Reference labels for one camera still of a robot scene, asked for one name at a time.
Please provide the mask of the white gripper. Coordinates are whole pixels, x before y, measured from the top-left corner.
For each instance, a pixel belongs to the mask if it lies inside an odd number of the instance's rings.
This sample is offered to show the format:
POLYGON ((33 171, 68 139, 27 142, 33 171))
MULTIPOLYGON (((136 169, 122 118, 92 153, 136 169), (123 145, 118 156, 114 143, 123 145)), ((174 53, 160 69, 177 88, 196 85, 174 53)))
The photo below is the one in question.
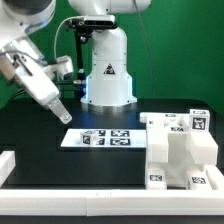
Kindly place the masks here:
POLYGON ((58 98, 59 90, 43 69, 30 58, 16 58, 15 62, 16 78, 24 90, 41 106, 48 106, 63 124, 71 122, 72 116, 58 98))

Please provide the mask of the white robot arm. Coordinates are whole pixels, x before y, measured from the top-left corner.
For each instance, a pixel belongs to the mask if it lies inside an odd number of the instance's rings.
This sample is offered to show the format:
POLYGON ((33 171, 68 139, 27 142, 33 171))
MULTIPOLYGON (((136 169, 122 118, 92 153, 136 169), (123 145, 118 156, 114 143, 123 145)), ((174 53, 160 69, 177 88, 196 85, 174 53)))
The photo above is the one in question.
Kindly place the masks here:
MULTIPOLYGON (((81 103, 99 111, 120 111, 137 102, 127 72, 127 37, 117 26, 116 13, 139 13, 152 0, 67 0, 78 12, 62 24, 76 31, 76 45, 93 40, 92 71, 78 69, 85 88, 81 103)), ((67 124, 72 116, 59 99, 53 78, 73 73, 71 58, 55 56, 47 62, 29 35, 53 18, 56 0, 0 0, 0 73, 21 86, 41 106, 67 124)))

